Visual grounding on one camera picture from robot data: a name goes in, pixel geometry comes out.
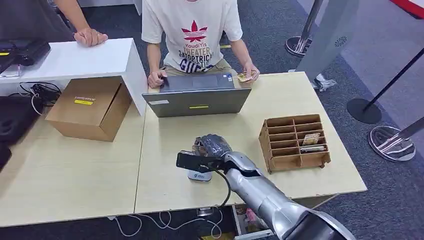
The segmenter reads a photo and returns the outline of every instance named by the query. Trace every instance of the cardboard box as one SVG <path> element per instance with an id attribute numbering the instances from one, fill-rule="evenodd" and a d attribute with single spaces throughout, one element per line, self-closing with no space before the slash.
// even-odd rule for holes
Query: cardboard box
<path id="1" fill-rule="evenodd" d="M 45 119 L 63 136 L 112 142 L 130 104 L 120 76 L 73 79 Z"/>

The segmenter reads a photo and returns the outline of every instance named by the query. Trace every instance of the cable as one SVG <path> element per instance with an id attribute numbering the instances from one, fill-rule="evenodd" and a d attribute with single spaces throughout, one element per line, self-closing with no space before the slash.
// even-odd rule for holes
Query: cable
<path id="1" fill-rule="evenodd" d="M 34 106 L 34 98 L 38 98 L 38 93 L 37 94 L 34 94 L 34 95 L 32 95 L 32 97 L 31 97 L 31 105 L 32 105 L 32 108 L 34 109 L 34 111 L 36 112 L 36 113 L 38 113 L 39 115 L 43 115 L 42 113 L 40 113 L 38 110 L 37 110 L 37 108 L 36 108 L 36 106 Z"/>
<path id="2" fill-rule="evenodd" d="M 158 228 L 160 228 L 160 229 L 166 229 L 166 228 L 168 228 L 168 229 L 171 229 L 171 230 L 178 230 L 179 228 L 181 228 L 181 227 L 183 227 L 183 226 L 185 226 L 185 225 L 187 225 L 187 224 L 190 224 L 190 223 L 193 223 L 193 222 L 196 222 L 196 221 L 206 221 L 206 222 L 208 222 L 208 223 L 210 223 L 210 224 L 213 224 L 213 227 L 210 229 L 210 235 L 214 238 L 214 239 L 219 239 L 221 236 L 222 236 L 222 234 L 223 234 L 223 232 L 222 232 L 222 230 L 221 230 L 221 228 L 218 226 L 218 224 L 220 224 L 222 221 L 223 221 L 223 212 L 219 209 L 219 213 L 220 213 L 220 215 L 221 215 L 221 218 L 220 218 L 220 220 L 217 222 L 217 223 L 215 223 L 215 222 L 213 222 L 213 221 L 210 221 L 210 220 L 207 220 L 207 219 L 205 219 L 205 218 L 196 218 L 196 219 L 193 219 L 193 220 L 190 220 L 190 221 L 187 221 L 187 222 L 185 222 L 185 223 L 183 223 L 183 224 L 181 224 L 181 225 L 179 225 L 178 227 L 171 227 L 170 226 L 170 223 L 171 223 L 171 219 L 172 219 L 172 216 L 171 216 L 171 213 L 169 212 L 169 211 L 167 211 L 166 213 L 168 213 L 168 215 L 169 215 L 169 221 L 168 221 L 168 223 L 167 224 L 165 224 L 164 223 L 164 221 L 162 220 L 162 216 L 161 216 L 161 212 L 159 212 L 159 220 L 160 220 L 160 222 L 164 225 L 164 226 L 161 226 L 161 225 L 159 225 L 159 223 L 158 222 L 156 222 L 151 216 L 149 216 L 149 215 L 145 215 L 145 214 L 139 214 L 139 213 L 136 213 L 136 215 L 138 215 L 138 216 L 141 216 L 141 217 L 146 217 L 146 218 L 149 218 L 150 220 L 152 220 L 153 222 L 154 222 L 154 224 L 156 224 L 156 226 L 158 227 Z M 116 222 L 117 222 L 117 224 L 118 224 L 118 228 L 119 228 L 119 230 L 120 230 L 120 232 L 122 233 L 122 235 L 124 235 L 125 237 L 132 237 L 132 236 L 135 236 L 136 234 L 138 234 L 139 232 L 140 232 L 140 230 L 142 229 L 142 226 L 143 226 L 143 221 L 139 218 L 139 217 L 137 217 L 137 216 L 134 216 L 134 215 L 127 215 L 127 216 L 130 216 L 130 217 L 132 217 L 132 218 L 136 218 L 136 219 L 138 219 L 139 221 L 140 221 L 140 227 L 138 228 L 138 230 L 135 232 L 135 233 L 133 233 L 133 234 L 125 234 L 124 233 L 124 231 L 122 230 L 122 228 L 121 228 L 121 225 L 120 225 L 120 223 L 119 223 L 119 220 L 118 220 L 118 217 L 115 217 L 115 219 L 116 219 Z M 217 228 L 218 229 L 218 231 L 219 231 L 219 234 L 218 234 L 218 236 L 214 236 L 214 229 L 215 228 Z"/>
<path id="3" fill-rule="evenodd" d="M 139 221 L 140 221 L 140 227 L 138 228 L 138 230 L 136 231 L 136 232 L 134 232 L 133 234 L 125 234 L 124 233 L 124 231 L 122 231 L 122 228 L 121 228 L 121 224 L 119 223 L 119 220 L 118 220 L 118 217 L 115 217 L 115 220 L 116 220 L 116 223 L 118 224 L 118 228 L 119 228 L 119 230 L 120 230 L 120 233 L 122 234 L 122 235 L 124 235 L 125 237 L 132 237 L 132 236 L 135 236 L 136 234 L 138 234 L 139 232 L 140 232 L 140 229 L 142 229 L 142 226 L 143 226 L 143 222 L 142 222 L 142 220 L 140 219 L 140 218 L 138 218 L 138 217 L 136 217 L 136 216 L 133 216 L 133 215 L 127 215 L 127 216 L 129 216 L 129 217 L 131 217 L 131 218 L 135 218 L 135 219 L 138 219 Z"/>
<path id="4" fill-rule="evenodd" d="M 32 84 L 32 86 L 27 89 L 23 85 Z M 24 90 L 26 93 L 19 91 L 19 87 Z M 56 101 L 59 99 L 62 94 L 61 89 L 54 83 L 50 82 L 41 82 L 41 81 L 27 81 L 21 82 L 19 85 L 16 85 L 16 93 L 10 94 L 9 97 L 19 94 L 21 97 L 31 97 L 31 105 L 34 111 L 42 115 L 42 113 L 36 108 L 34 104 L 35 98 L 41 101 L 43 107 L 52 107 Z"/>
<path id="5" fill-rule="evenodd" d="M 203 164 L 202 164 L 202 166 L 205 167 L 205 168 L 207 168 L 207 169 L 213 170 L 215 173 L 219 174 L 225 180 L 226 186 L 228 187 L 228 193 L 226 195 L 226 198 L 225 198 L 224 202 L 222 202 L 222 204 L 218 207 L 219 209 L 220 208 L 223 208 L 225 206 L 225 204 L 227 204 L 228 200 L 230 199 L 230 195 L 231 195 L 231 185 L 230 185 L 230 182 L 228 181 L 227 177 L 224 174 L 222 174 L 220 171 L 218 171 L 218 169 L 216 169 L 216 168 L 214 168 L 212 166 L 206 166 L 206 165 L 203 165 Z"/>

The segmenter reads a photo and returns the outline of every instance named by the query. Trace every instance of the black cable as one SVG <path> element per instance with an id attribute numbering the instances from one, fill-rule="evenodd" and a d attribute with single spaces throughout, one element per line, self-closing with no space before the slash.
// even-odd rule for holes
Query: black cable
<path id="1" fill-rule="evenodd" d="M 227 204 L 228 200 L 230 199 L 230 195 L 231 195 L 231 186 L 230 186 L 230 182 L 228 181 L 227 177 L 220 171 L 218 171 L 216 168 L 208 166 L 208 168 L 212 169 L 213 171 L 215 171 L 215 173 L 219 174 L 226 182 L 226 185 L 228 187 L 228 194 L 226 195 L 226 198 L 224 200 L 224 202 L 217 207 L 218 209 L 222 208 L 225 206 L 225 204 Z"/>
<path id="2" fill-rule="evenodd" d="M 26 89 L 23 84 L 32 84 L 29 89 Z M 53 107 L 56 101 L 62 94 L 61 89 L 54 83 L 42 82 L 42 81 L 27 81 L 19 83 L 22 90 L 28 93 L 27 97 L 33 97 L 39 99 L 43 107 Z M 14 95 L 21 95 L 21 93 L 12 93 L 9 97 Z"/>

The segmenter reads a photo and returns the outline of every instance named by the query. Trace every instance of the man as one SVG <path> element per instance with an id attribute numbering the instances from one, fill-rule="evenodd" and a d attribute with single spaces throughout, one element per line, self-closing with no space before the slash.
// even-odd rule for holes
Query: man
<path id="1" fill-rule="evenodd" d="M 90 47 L 108 39 L 91 29 L 77 0 L 54 0 L 76 28 L 71 30 L 49 6 L 48 0 L 0 0 L 0 39 L 42 38 L 50 43 L 76 40 Z"/>
<path id="2" fill-rule="evenodd" d="M 223 31 L 247 78 L 255 81 L 258 74 L 253 71 L 259 71 L 242 40 L 237 0 L 143 0 L 141 39 L 148 43 L 149 86 L 159 87 L 163 83 L 161 78 L 171 75 L 234 74 L 220 51 Z M 161 69 L 163 32 L 169 53 Z"/>

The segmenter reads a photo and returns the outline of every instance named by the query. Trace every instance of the white cable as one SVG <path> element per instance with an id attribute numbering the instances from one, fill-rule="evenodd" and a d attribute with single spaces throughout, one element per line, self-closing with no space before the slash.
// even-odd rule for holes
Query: white cable
<path id="1" fill-rule="evenodd" d="M 120 223 L 119 223 L 119 220 L 118 220 L 118 217 L 116 216 L 115 217 L 115 220 L 116 220 L 116 223 L 118 223 L 118 228 L 119 228 L 119 230 L 120 230 L 120 233 L 122 234 L 122 235 L 124 235 L 125 237 L 132 237 L 132 236 L 135 236 L 136 234 L 138 234 L 139 232 L 140 232 L 140 229 L 142 229 L 142 226 L 143 226 L 143 222 L 142 222 L 142 220 L 140 219 L 140 218 L 138 218 L 138 217 L 136 217 L 136 216 L 133 216 L 133 215 L 127 215 L 127 216 L 129 216 L 129 217 L 131 217 L 131 218 L 135 218 L 135 219 L 138 219 L 139 221 L 140 221 L 140 227 L 138 228 L 138 230 L 137 231 L 135 231 L 133 234 L 125 234 L 124 233 L 124 231 L 122 231 L 122 228 L 121 228 L 121 225 L 120 225 Z"/>
<path id="2" fill-rule="evenodd" d="M 16 85 L 16 92 L 21 96 L 21 97 L 27 97 L 28 95 L 30 95 L 29 93 L 22 93 L 22 92 L 20 92 L 20 89 L 19 89 L 19 87 L 21 86 L 21 84 L 22 84 L 23 82 L 21 82 L 21 83 L 19 83 L 19 85 Z"/>
<path id="3" fill-rule="evenodd" d="M 213 227 L 210 229 L 210 235 L 211 235 L 214 239 L 219 239 L 219 238 L 222 236 L 222 234 L 223 234 L 223 232 L 222 232 L 221 228 L 218 226 L 218 224 L 220 224 L 220 223 L 223 221 L 223 212 L 222 212 L 221 210 L 219 210 L 219 213 L 220 213 L 220 215 L 221 215 L 221 219 L 220 219 L 217 223 L 215 223 L 215 222 L 213 222 L 213 221 L 210 221 L 210 220 L 206 220 L 206 219 L 204 219 L 204 218 L 196 218 L 196 219 L 193 219 L 193 220 L 187 221 L 187 222 L 185 222 L 185 223 L 183 223 L 183 224 L 181 224 L 181 225 L 179 225 L 178 227 L 175 227 L 175 228 L 170 226 L 170 223 L 171 223 L 171 213 L 170 213 L 169 211 L 167 211 L 166 213 L 168 213 L 168 215 L 169 215 L 169 221 L 168 221 L 168 223 L 167 223 L 167 224 L 165 224 L 165 223 L 164 223 L 164 221 L 162 220 L 162 217 L 161 217 L 161 212 L 159 212 L 159 220 L 160 220 L 160 222 L 161 222 L 164 226 L 159 225 L 159 223 L 157 223 L 157 222 L 156 222 L 156 221 L 155 221 L 155 220 L 154 220 L 151 216 L 149 216 L 149 215 L 139 214 L 139 213 L 136 213 L 136 215 L 149 218 L 149 219 L 150 219 L 150 220 L 152 220 L 152 221 L 154 222 L 154 224 L 156 224 L 156 226 L 157 226 L 158 228 L 160 228 L 160 229 L 166 229 L 166 228 L 168 228 L 168 229 L 171 229 L 171 230 L 178 230 L 178 229 L 179 229 L 179 228 L 181 228 L 182 226 L 185 226 L 185 225 L 187 225 L 187 224 L 190 224 L 190 223 L 193 223 L 193 222 L 196 222 L 196 221 L 206 221 L 206 222 L 208 222 L 208 223 L 210 223 L 210 224 L 213 224 Z M 133 217 L 133 218 L 136 218 L 136 219 L 138 219 L 138 220 L 140 221 L 140 227 L 138 228 L 138 230 L 137 230 L 135 233 L 133 233 L 133 234 L 131 234 L 131 235 L 127 235 L 127 234 L 125 234 L 125 233 L 122 231 L 122 228 L 121 228 L 121 225 L 120 225 L 120 223 L 119 223 L 119 221 L 118 221 L 118 218 L 116 217 L 115 219 L 116 219 L 116 222 L 118 223 L 118 227 L 119 227 L 119 230 L 120 230 L 120 232 L 122 233 L 122 235 L 124 235 L 125 237 L 132 237 L 132 236 L 134 236 L 134 235 L 136 235 L 136 234 L 138 234 L 138 233 L 140 232 L 140 229 L 142 228 L 143 222 L 142 222 L 142 220 L 141 220 L 140 218 L 138 218 L 137 216 L 133 216 L 133 215 L 128 215 L 128 216 Z M 219 230 L 219 235 L 218 235 L 218 236 L 214 236 L 214 229 L 215 229 L 215 228 L 218 228 L 218 230 Z"/>
<path id="4" fill-rule="evenodd" d="M 39 115 L 43 115 L 43 114 L 41 114 L 37 109 L 36 109 L 36 106 L 34 106 L 34 98 L 35 97 L 37 97 L 38 98 L 38 96 L 39 96 L 39 94 L 37 93 L 37 94 L 34 94 L 34 95 L 32 95 L 32 97 L 31 97 L 31 105 L 32 105 L 32 108 L 34 109 L 34 111 L 36 111 Z"/>

